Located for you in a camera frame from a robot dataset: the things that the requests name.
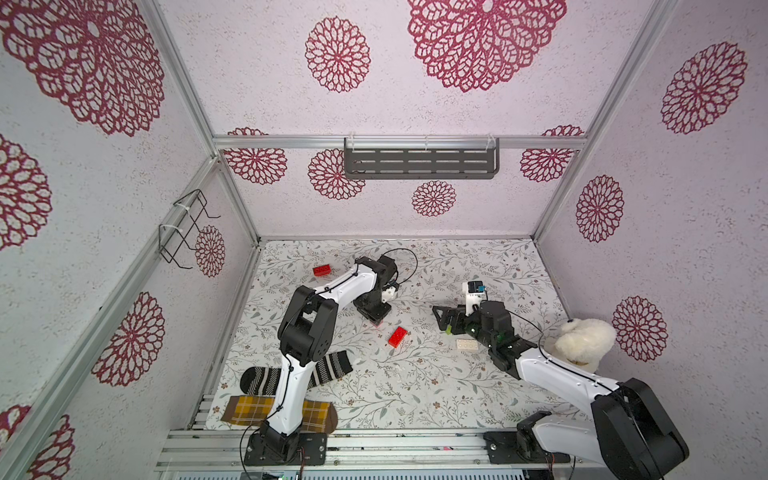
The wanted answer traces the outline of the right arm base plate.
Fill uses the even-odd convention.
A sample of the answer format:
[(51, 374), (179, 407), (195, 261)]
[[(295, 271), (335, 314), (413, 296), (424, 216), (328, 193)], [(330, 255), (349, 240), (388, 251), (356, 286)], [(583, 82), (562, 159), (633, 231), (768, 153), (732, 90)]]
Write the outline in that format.
[(571, 457), (545, 451), (532, 433), (518, 431), (489, 431), (483, 434), (491, 464), (566, 465)]

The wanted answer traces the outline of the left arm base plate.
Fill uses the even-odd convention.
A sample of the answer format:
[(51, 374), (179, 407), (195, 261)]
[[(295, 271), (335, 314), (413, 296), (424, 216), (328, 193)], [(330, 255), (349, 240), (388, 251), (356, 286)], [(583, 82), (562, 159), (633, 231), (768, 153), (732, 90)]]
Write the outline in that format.
[(252, 434), (248, 440), (244, 465), (320, 466), (325, 464), (328, 436), (324, 433)]

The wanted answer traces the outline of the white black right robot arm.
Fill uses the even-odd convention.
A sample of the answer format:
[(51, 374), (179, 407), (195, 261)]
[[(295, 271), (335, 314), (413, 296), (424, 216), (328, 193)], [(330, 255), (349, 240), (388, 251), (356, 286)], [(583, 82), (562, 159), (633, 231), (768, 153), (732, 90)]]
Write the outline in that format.
[(686, 441), (647, 383), (600, 377), (552, 355), (515, 332), (512, 312), (499, 301), (435, 306), (432, 312), (440, 330), (484, 345), (500, 371), (555, 394), (586, 416), (580, 421), (538, 411), (512, 432), (488, 432), (492, 463), (584, 459), (607, 467), (617, 479), (662, 479), (689, 458)]

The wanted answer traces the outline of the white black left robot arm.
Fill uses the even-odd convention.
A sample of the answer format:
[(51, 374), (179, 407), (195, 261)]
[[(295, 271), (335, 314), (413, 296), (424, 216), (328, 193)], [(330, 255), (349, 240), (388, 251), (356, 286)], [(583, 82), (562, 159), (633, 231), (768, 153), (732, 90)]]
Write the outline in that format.
[(289, 437), (300, 431), (310, 374), (330, 349), (338, 313), (352, 305), (379, 325), (391, 311), (389, 301), (397, 274), (394, 259), (363, 256), (329, 283), (294, 291), (278, 329), (281, 374), (274, 405), (262, 424), (265, 432)]

